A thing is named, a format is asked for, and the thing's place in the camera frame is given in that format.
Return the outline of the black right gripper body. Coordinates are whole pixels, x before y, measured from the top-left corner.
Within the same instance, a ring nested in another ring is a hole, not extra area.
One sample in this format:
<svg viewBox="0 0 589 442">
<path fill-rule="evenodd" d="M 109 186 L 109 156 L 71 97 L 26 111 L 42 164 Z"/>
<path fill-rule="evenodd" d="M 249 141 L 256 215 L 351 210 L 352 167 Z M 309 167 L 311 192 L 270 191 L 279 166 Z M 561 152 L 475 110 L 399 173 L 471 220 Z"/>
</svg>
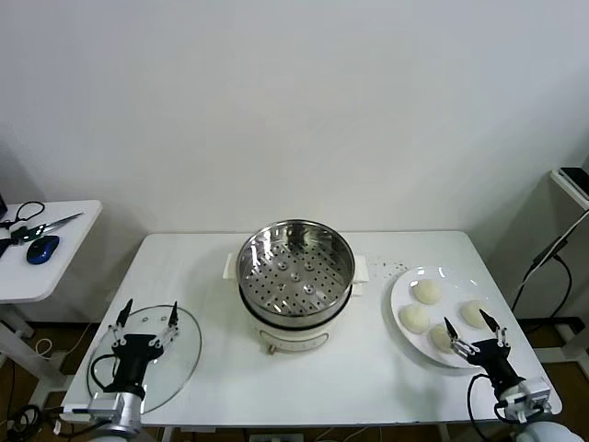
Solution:
<svg viewBox="0 0 589 442">
<path fill-rule="evenodd" d="M 467 361 L 472 366 L 484 369 L 495 391 L 506 391 L 524 381 L 508 360 L 511 353 L 509 344 L 499 345 L 497 340 L 484 340 L 472 344 L 478 348 L 472 355 L 468 354 Z"/>
</svg>

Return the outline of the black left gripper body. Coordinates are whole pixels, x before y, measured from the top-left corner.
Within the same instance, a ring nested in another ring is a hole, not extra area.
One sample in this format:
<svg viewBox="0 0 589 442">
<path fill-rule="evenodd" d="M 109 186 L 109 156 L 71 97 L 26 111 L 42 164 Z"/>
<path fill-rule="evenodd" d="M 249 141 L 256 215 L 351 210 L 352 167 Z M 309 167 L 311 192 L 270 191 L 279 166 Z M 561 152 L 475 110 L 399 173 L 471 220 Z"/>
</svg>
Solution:
<svg viewBox="0 0 589 442">
<path fill-rule="evenodd" d="M 150 362 L 163 355 L 162 346 L 150 343 L 153 334 L 125 334 L 125 344 L 113 345 L 112 351 L 119 360 L 111 390 L 114 392 L 144 393 L 144 376 Z"/>
</svg>

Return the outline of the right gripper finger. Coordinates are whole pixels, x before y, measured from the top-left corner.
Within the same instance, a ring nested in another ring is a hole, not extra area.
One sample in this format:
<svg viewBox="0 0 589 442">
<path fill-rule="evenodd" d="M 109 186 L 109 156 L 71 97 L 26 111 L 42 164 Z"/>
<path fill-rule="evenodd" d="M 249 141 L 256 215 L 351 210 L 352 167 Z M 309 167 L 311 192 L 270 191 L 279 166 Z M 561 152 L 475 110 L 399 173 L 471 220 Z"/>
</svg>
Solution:
<svg viewBox="0 0 589 442">
<path fill-rule="evenodd" d="M 464 360 L 468 360 L 470 356 L 475 354 L 475 348 L 470 344 L 463 341 L 450 320 L 444 317 L 445 327 L 447 334 L 450 339 L 450 348 Z"/>
<path fill-rule="evenodd" d="M 502 328 L 494 317 L 488 314 L 482 308 L 479 310 L 480 316 L 483 318 L 487 326 L 494 333 L 499 347 L 508 347 L 509 344 L 506 338 L 506 328 Z"/>
</svg>

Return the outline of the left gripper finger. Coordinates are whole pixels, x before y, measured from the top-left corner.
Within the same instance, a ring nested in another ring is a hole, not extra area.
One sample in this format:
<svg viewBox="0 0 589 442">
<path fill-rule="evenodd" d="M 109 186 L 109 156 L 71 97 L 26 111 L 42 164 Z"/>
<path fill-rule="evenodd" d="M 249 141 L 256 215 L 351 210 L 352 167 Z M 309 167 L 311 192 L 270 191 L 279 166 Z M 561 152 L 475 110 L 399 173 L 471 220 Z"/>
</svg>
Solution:
<svg viewBox="0 0 589 442">
<path fill-rule="evenodd" d="M 123 331 L 127 320 L 130 316 L 131 309 L 133 306 L 133 301 L 129 299 L 125 305 L 125 307 L 119 312 L 119 315 L 114 324 L 109 325 L 109 331 L 113 336 L 113 347 L 118 347 L 121 345 L 125 345 L 126 341 L 123 336 Z"/>
<path fill-rule="evenodd" d="M 166 347 L 172 341 L 176 339 L 179 334 L 179 314 L 178 314 L 178 302 L 175 302 L 169 319 L 167 327 L 160 332 L 157 337 L 153 340 L 154 347 Z"/>
</svg>

